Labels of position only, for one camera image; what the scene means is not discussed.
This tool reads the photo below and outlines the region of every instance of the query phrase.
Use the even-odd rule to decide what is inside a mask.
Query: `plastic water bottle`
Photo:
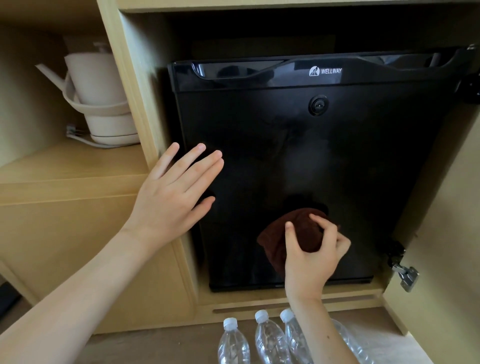
[[[345,344],[348,345],[352,353],[355,355],[360,364],[374,364],[373,360],[368,356],[365,350],[357,343],[354,337],[348,332],[347,328],[340,324],[338,321],[333,320],[335,328],[339,332],[340,336],[343,338]]]
[[[280,318],[285,323],[285,337],[293,356],[300,364],[313,364],[307,340],[292,310],[289,308],[283,310]]]
[[[250,348],[247,339],[238,330],[237,319],[223,320],[225,332],[218,345],[218,364],[250,364]]]
[[[264,364],[292,364],[287,339],[279,325],[268,319],[266,310],[257,311],[255,346]]]

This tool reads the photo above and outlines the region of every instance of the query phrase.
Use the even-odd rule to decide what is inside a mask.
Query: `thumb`
[[[287,246],[287,256],[298,254],[298,252],[301,251],[297,234],[295,233],[295,227],[290,221],[287,221],[285,224],[285,244]]]

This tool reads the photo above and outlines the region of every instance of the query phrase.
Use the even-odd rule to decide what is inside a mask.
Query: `wellway logo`
[[[308,73],[309,76],[319,76],[321,74],[342,73],[342,68],[318,68],[313,66]]]

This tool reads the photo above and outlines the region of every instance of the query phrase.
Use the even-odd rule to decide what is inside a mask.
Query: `brown towel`
[[[304,252],[317,252],[322,246],[323,229],[313,221],[309,214],[328,218],[322,211],[315,208],[299,208],[275,220],[258,235],[257,243],[265,249],[268,260],[275,271],[285,278],[285,261],[287,247],[285,246],[285,223],[291,221],[295,226],[297,240]]]

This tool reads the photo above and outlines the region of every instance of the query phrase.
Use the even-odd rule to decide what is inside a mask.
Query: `white bottle cap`
[[[290,321],[291,319],[293,319],[295,317],[295,315],[293,314],[293,311],[290,310],[289,308],[286,308],[285,310],[282,311],[282,313],[280,314],[280,318],[282,319],[282,321],[284,323],[287,323],[288,321]]]
[[[234,317],[229,317],[223,320],[223,328],[225,331],[232,331],[238,327],[237,319]]]
[[[268,320],[268,312],[266,310],[257,311],[255,314],[255,320],[257,320],[259,324],[265,322]]]

